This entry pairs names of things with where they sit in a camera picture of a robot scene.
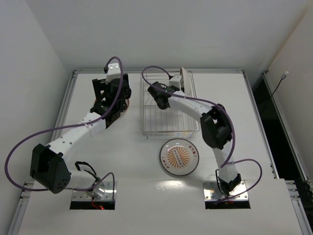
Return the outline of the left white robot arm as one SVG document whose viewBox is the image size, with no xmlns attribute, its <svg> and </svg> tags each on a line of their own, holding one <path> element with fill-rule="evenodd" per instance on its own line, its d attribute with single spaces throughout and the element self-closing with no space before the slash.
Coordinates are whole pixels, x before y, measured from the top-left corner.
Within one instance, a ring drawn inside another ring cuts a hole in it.
<svg viewBox="0 0 313 235">
<path fill-rule="evenodd" d="M 106 130 L 127 109 L 132 92 L 128 74 L 110 83 L 94 79 L 92 84 L 96 101 L 80 126 L 47 145 L 38 144 L 32 151 L 30 176 L 54 194 L 67 188 L 90 191 L 100 181 L 93 169 L 81 170 L 81 161 L 70 166 L 70 160 L 85 142 Z"/>
</svg>

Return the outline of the metal base plate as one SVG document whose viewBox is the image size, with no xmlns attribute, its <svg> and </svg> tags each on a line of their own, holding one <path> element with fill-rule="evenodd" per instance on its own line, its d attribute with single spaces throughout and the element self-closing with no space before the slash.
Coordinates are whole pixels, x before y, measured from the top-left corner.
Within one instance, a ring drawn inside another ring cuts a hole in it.
<svg viewBox="0 0 313 235">
<path fill-rule="evenodd" d="M 217 182 L 215 181 L 206 181 L 203 182 L 203 194 L 205 202 L 215 202 L 222 199 L 226 201 L 234 201 L 234 202 L 248 202 L 249 196 L 245 181 L 241 181 L 239 185 L 237 185 L 233 191 L 230 192 L 230 195 L 227 196 L 220 192 L 217 186 Z"/>
<path fill-rule="evenodd" d="M 91 191 L 72 192 L 72 202 L 113 202 L 116 200 L 117 182 L 103 181 Z"/>
</svg>

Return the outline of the floral brown-rim plate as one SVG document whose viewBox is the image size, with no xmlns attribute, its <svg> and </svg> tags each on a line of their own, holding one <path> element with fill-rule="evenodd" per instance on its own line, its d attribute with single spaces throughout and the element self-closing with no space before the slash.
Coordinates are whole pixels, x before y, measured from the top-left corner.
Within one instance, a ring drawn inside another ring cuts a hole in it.
<svg viewBox="0 0 313 235">
<path fill-rule="evenodd" d="M 125 100 L 125 109 L 120 113 L 120 115 L 123 115 L 128 110 L 129 105 L 130 105 L 130 100 L 126 99 Z"/>
<path fill-rule="evenodd" d="M 180 84 L 181 84 L 181 90 L 187 95 L 191 96 L 192 94 L 192 83 L 191 83 L 191 78 L 189 76 L 188 71 L 184 68 L 180 68 Z"/>
</svg>

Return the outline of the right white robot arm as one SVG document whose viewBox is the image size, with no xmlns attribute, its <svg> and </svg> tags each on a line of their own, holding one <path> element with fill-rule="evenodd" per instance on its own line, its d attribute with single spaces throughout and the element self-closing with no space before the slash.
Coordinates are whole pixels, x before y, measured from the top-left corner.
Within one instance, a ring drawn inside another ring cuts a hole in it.
<svg viewBox="0 0 313 235">
<path fill-rule="evenodd" d="M 220 104 L 206 103 L 205 100 L 189 97 L 175 86 L 163 87 L 159 82 L 151 84 L 148 93 L 158 108 L 179 110 L 201 126 L 204 142 L 212 148 L 219 171 L 219 184 L 222 193 L 229 196 L 240 184 L 241 175 L 234 160 L 234 126 L 224 107 Z"/>
</svg>

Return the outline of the orange sunburst plate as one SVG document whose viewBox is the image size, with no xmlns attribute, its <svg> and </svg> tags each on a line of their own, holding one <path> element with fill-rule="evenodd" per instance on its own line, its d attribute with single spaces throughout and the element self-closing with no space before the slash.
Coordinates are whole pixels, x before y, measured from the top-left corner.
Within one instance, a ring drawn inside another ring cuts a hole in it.
<svg viewBox="0 0 313 235">
<path fill-rule="evenodd" d="M 200 162 L 200 155 L 191 141 L 174 138 L 162 145 L 159 162 L 167 174 L 173 177 L 184 177 L 196 170 Z"/>
</svg>

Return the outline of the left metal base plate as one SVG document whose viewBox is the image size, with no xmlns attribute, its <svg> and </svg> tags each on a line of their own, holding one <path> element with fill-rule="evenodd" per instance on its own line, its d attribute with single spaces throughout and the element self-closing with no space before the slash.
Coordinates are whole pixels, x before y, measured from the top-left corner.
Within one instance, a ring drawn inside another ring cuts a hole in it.
<svg viewBox="0 0 313 235">
<path fill-rule="evenodd" d="M 72 202 L 113 202 L 116 200 L 117 182 L 103 181 L 91 191 L 72 192 Z"/>
</svg>

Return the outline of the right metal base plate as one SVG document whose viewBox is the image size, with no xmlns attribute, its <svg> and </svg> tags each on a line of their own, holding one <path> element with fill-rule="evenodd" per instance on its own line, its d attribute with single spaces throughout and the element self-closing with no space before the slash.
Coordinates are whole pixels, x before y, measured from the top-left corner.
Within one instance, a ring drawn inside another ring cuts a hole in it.
<svg viewBox="0 0 313 235">
<path fill-rule="evenodd" d="M 230 192 L 230 195 L 227 196 L 220 192 L 217 186 L 217 182 L 215 181 L 206 181 L 203 182 L 203 194 L 205 202 L 215 202 L 222 199 L 226 201 L 234 201 L 234 202 L 248 202 L 249 196 L 245 181 L 241 181 L 239 185 L 237 185 L 233 191 Z"/>
</svg>

